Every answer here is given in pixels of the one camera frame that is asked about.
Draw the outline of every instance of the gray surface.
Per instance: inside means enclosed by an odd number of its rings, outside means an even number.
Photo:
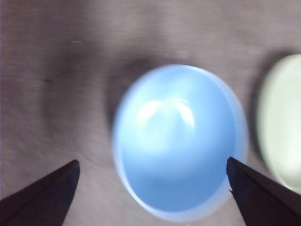
[[[168,226],[113,166],[109,118],[139,73],[165,62],[224,79],[248,113],[263,62],[300,52],[299,0],[2,0],[1,196],[72,159],[81,178],[65,226]],[[250,146],[248,165],[268,175]],[[187,225],[240,226],[233,199]]]

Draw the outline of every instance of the plastic bowl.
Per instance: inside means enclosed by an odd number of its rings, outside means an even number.
[[[231,89],[188,65],[149,71],[117,110],[117,171],[132,197],[155,216],[192,221],[229,197],[229,157],[245,162],[247,125]]]
[[[286,56],[267,74],[257,105],[257,138],[272,175],[301,194],[301,54]]]

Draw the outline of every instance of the dark pointed tip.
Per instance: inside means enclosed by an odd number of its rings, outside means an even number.
[[[229,158],[227,175],[247,226],[300,226],[301,196]]]
[[[0,201],[0,226],[61,226],[79,180],[73,160]]]

